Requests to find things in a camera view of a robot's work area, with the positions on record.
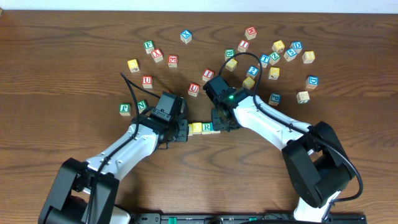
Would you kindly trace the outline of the green R block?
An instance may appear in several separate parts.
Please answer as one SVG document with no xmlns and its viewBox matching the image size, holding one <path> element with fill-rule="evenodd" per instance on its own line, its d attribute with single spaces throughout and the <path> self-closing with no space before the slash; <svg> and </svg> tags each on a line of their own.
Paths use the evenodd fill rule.
<svg viewBox="0 0 398 224">
<path fill-rule="evenodd" d="M 202 123 L 202 134 L 211 134 L 211 133 L 212 133 L 212 124 Z"/>
</svg>

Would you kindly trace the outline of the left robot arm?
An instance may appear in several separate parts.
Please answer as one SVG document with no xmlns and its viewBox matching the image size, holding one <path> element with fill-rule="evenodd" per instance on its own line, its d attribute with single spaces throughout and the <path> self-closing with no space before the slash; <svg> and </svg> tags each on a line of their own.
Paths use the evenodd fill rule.
<svg viewBox="0 0 398 224">
<path fill-rule="evenodd" d="M 120 181 L 161 144 L 188 139 L 187 102 L 164 92 L 156 107 L 134 118 L 126 133 L 106 150 L 60 167 L 39 215 L 39 223 L 130 223 L 115 204 Z"/>
</svg>

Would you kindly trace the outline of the yellow O block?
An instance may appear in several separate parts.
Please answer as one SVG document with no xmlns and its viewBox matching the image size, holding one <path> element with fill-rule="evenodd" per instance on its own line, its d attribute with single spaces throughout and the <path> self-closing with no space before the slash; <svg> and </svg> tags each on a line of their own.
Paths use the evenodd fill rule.
<svg viewBox="0 0 398 224">
<path fill-rule="evenodd" d="M 202 123 L 193 123 L 192 124 L 192 134 L 202 134 L 203 128 L 202 128 Z"/>
</svg>

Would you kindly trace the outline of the yellow C block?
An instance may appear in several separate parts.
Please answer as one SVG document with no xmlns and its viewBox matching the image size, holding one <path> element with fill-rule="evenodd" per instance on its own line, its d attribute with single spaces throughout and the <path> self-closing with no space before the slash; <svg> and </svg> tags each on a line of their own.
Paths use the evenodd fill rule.
<svg viewBox="0 0 398 224">
<path fill-rule="evenodd" d="M 193 136 L 193 128 L 192 124 L 188 124 L 188 136 Z"/>
</svg>

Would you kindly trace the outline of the blue L block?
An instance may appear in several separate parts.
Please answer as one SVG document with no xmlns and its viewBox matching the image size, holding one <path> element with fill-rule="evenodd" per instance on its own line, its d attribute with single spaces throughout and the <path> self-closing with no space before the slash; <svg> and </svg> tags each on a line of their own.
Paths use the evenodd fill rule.
<svg viewBox="0 0 398 224">
<path fill-rule="evenodd" d="M 221 131 L 217 131 L 214 129 L 213 123 L 210 123 L 211 134 L 220 133 Z"/>
</svg>

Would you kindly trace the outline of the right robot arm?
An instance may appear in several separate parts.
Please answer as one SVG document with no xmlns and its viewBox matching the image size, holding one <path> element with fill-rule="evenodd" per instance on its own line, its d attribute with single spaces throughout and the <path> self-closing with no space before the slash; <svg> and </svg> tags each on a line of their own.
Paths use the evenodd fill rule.
<svg viewBox="0 0 398 224">
<path fill-rule="evenodd" d="M 215 130 L 248 128 L 282 152 L 290 181 L 299 195 L 293 218 L 325 222 L 332 203 L 356 176 L 333 128 L 312 126 L 270 107 L 247 88 L 230 87 L 217 76 L 203 87 L 215 108 Z"/>
</svg>

